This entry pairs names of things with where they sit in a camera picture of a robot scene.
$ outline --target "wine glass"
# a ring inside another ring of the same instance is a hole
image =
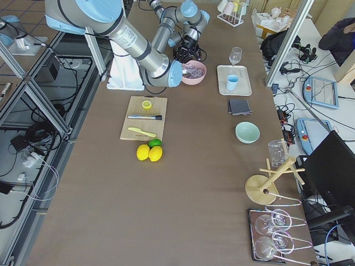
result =
[[[278,254],[290,254],[295,249],[293,238],[286,231],[277,230],[272,237],[260,237],[254,245],[255,255],[264,260],[282,258]]]
[[[229,55],[229,61],[232,64],[232,67],[234,67],[234,65],[238,64],[240,59],[242,59],[242,49],[240,47],[233,47],[232,51]]]
[[[279,229],[289,230],[291,225],[291,216],[282,209],[274,209],[270,214],[260,215],[255,220],[255,229],[263,236],[271,236]]]

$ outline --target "brown table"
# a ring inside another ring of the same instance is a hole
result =
[[[168,98],[162,159],[138,161],[135,150],[143,142],[119,140],[130,96],[146,93],[107,90],[102,83],[27,265],[255,264],[247,209],[261,206],[249,200],[244,184],[266,167],[267,143],[281,138],[280,125],[250,16],[233,28],[216,18],[216,5],[199,7],[211,16],[200,39],[207,75],[199,85],[162,93]],[[129,20],[149,38],[159,22],[137,4]],[[252,95],[244,98],[250,116],[228,114],[229,97],[218,92],[216,68],[229,64],[234,46],[243,49],[240,65],[250,77]],[[241,121],[260,128],[254,144],[235,137]],[[276,185],[282,195],[297,196],[293,176]],[[303,216],[301,207],[288,211]],[[310,239],[307,227],[291,233]],[[310,262],[315,253],[288,257]]]

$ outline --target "white tray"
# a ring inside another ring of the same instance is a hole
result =
[[[230,75],[229,71],[233,70],[239,78],[237,87],[234,90],[227,90],[226,81],[227,76]],[[242,65],[219,65],[217,66],[218,88],[222,95],[237,95],[237,96],[250,96],[251,86],[249,82],[248,71]]]

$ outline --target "blue cup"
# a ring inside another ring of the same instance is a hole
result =
[[[227,77],[227,90],[233,91],[237,87],[239,78],[236,75],[228,75]]]

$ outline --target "monitor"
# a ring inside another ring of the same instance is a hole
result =
[[[308,221],[314,228],[337,220],[355,243],[355,154],[335,131],[304,162],[306,176],[329,205],[326,213]]]

